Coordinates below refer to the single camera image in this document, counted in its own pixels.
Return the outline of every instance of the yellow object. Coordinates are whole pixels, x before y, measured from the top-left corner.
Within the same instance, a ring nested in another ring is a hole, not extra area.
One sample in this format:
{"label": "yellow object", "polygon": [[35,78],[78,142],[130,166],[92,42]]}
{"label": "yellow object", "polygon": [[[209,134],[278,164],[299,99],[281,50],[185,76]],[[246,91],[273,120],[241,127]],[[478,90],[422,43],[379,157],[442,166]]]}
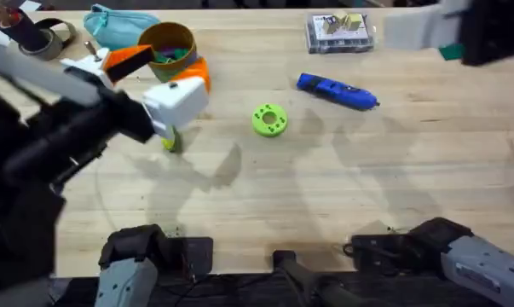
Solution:
{"label": "yellow object", "polygon": [[344,10],[339,9],[332,15],[336,17],[336,19],[340,22],[341,25],[344,25],[348,21],[348,13]]}
{"label": "yellow object", "polygon": [[357,31],[362,23],[363,19],[361,14],[348,14],[345,29],[348,31]]}
{"label": "yellow object", "polygon": [[340,26],[342,24],[334,16],[325,17],[323,20],[323,30],[325,30],[326,34],[333,34]]}
{"label": "yellow object", "polygon": [[162,145],[164,145],[165,150],[173,151],[175,149],[175,140],[162,138]]}
{"label": "yellow object", "polygon": [[179,60],[168,63],[150,62],[148,66],[161,82],[168,82],[171,78],[193,64],[198,57],[198,50],[194,36],[190,30],[175,22],[162,22],[150,26],[139,37],[137,44],[151,44],[153,51],[164,48],[184,48],[188,52]]}

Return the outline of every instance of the teal pouch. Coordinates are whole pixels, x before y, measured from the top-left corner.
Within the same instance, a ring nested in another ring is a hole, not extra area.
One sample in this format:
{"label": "teal pouch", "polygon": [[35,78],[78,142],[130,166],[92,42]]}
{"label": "teal pouch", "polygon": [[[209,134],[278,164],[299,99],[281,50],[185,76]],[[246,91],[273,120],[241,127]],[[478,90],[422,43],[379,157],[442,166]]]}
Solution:
{"label": "teal pouch", "polygon": [[136,46],[139,36],[160,20],[150,14],[118,11],[100,4],[92,5],[84,17],[84,28],[101,47],[110,50]]}

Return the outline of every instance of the green object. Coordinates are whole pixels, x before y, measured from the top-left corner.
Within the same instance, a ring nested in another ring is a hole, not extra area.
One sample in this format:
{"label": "green object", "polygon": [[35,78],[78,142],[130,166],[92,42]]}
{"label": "green object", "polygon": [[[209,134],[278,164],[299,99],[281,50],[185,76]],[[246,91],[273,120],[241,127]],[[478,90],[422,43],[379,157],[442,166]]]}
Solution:
{"label": "green object", "polygon": [[187,53],[188,49],[176,48],[175,50],[173,50],[173,55],[175,56],[176,60],[182,59],[182,57],[187,55]]}
{"label": "green object", "polygon": [[461,59],[465,52],[465,47],[460,43],[453,43],[451,45],[441,47],[438,50],[441,52],[444,60],[451,61]]}
{"label": "green object", "polygon": [[278,136],[287,127],[287,113],[283,107],[263,104],[252,116],[253,129],[261,136]]}
{"label": "green object", "polygon": [[179,131],[175,128],[175,126],[171,127],[173,129],[174,140],[166,140],[162,139],[162,144],[164,148],[170,153],[179,154],[182,152],[182,137]]}
{"label": "green object", "polygon": [[154,52],[154,61],[157,63],[167,63],[171,61],[171,59],[167,56],[162,55],[159,52]]}

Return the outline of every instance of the blue glue gun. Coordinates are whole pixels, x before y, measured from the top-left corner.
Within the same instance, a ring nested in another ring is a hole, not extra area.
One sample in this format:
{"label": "blue glue gun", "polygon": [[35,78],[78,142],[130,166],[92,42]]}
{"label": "blue glue gun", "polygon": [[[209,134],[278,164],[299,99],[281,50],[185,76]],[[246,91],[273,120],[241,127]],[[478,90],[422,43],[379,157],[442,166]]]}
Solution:
{"label": "blue glue gun", "polygon": [[368,90],[357,89],[338,81],[307,73],[300,75],[297,87],[300,90],[316,94],[339,105],[361,111],[379,106],[376,96],[372,95]]}

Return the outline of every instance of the wooden tabletop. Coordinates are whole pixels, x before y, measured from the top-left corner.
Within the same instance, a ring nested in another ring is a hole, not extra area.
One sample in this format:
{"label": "wooden tabletop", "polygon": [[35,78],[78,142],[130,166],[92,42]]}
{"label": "wooden tabletop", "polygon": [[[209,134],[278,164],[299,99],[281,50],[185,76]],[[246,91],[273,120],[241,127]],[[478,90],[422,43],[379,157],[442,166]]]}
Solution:
{"label": "wooden tabletop", "polygon": [[[338,245],[378,221],[410,229],[442,216],[514,253],[514,59],[474,68],[434,49],[309,55],[305,10],[153,11],[193,30],[211,72],[211,101],[182,129],[186,150],[125,136],[66,187],[57,275],[86,276],[116,230],[157,223],[167,234],[210,236],[217,273],[270,271],[275,249],[312,269],[353,269]],[[368,10],[382,33],[392,9]],[[87,52],[85,12],[32,14],[73,23]],[[301,72],[375,94],[357,112],[296,90]],[[157,79],[147,67],[119,84],[133,98]],[[0,93],[27,114],[23,96]],[[251,112],[281,105],[286,132],[253,132]]]}

